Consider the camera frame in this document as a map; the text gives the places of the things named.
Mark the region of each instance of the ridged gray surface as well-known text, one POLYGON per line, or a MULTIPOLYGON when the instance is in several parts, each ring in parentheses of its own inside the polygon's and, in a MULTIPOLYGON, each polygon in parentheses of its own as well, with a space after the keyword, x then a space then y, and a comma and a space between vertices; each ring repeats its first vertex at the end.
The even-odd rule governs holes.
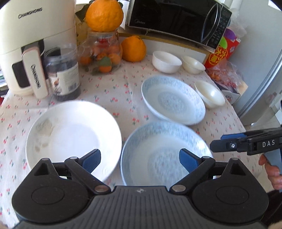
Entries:
POLYGON ((39 226, 21 222, 16 229, 263 229, 223 226, 199 215, 184 196, 165 187, 116 187, 109 195, 96 196, 88 209, 68 222, 39 226))

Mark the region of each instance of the microwave handle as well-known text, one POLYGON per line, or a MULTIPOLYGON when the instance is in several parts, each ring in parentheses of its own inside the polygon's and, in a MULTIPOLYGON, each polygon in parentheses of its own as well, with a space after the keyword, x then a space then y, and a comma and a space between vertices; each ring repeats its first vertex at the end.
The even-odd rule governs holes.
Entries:
POLYGON ((43 99, 48 95, 45 74, 37 46, 26 49, 22 54, 23 66, 28 81, 37 99, 43 99))
POLYGON ((208 41, 213 36, 213 33, 215 32, 214 28, 218 26, 216 24, 216 21, 218 19, 219 14, 220 14, 220 7, 218 7, 218 3, 215 3, 214 6, 208 12, 208 14, 206 16, 206 19, 204 21, 204 26, 203 26, 202 34, 201 34, 201 43, 205 43, 206 41, 208 41), (205 28, 206 28, 206 25, 207 25, 207 22, 208 22, 209 15, 211 14, 211 12, 213 11, 213 9, 215 7, 217 8, 215 21, 214 21, 213 26, 212 26, 211 30, 209 31, 209 33, 205 37, 203 37, 204 36, 204 31, 205 31, 205 28))

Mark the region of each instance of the blue patterned plate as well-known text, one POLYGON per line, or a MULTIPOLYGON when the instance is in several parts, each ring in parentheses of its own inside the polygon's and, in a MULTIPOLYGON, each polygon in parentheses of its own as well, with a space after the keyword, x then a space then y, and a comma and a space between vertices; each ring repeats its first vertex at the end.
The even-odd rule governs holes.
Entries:
POLYGON ((212 157, 204 140, 186 126, 161 121, 139 127, 122 150, 120 166, 124 184, 169 189, 188 174, 179 162, 182 148, 199 157, 212 157))
POLYGON ((143 82, 141 91, 149 110, 160 119, 195 125, 205 117, 201 97, 189 85, 173 77, 149 78, 143 82))

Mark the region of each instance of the barcode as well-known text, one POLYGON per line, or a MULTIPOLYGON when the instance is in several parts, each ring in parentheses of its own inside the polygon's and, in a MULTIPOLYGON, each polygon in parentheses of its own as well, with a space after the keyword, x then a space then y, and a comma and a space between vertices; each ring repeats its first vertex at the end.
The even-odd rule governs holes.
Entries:
POLYGON ((74 89, 76 89, 76 83, 74 83, 73 85, 69 86, 69 92, 73 91, 74 89))

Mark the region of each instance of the dirty plate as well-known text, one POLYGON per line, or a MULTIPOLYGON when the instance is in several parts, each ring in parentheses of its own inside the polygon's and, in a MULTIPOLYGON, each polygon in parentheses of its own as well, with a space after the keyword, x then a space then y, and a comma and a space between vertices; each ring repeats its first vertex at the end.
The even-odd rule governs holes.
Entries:
POLYGON ((105 181, 119 161, 121 147, 119 126, 109 112, 94 103, 71 101, 48 109, 33 124, 26 158, 32 169, 41 158, 64 162, 99 149, 101 163, 92 175, 105 181))
POLYGON ((201 97, 189 85, 173 77, 155 76, 141 86, 149 110, 158 118, 195 125, 206 113, 201 97))
POLYGON ((120 166, 124 184, 169 189, 188 174, 179 162, 182 148, 198 157, 212 157, 204 140, 186 126, 162 121, 139 127, 122 150, 120 166))

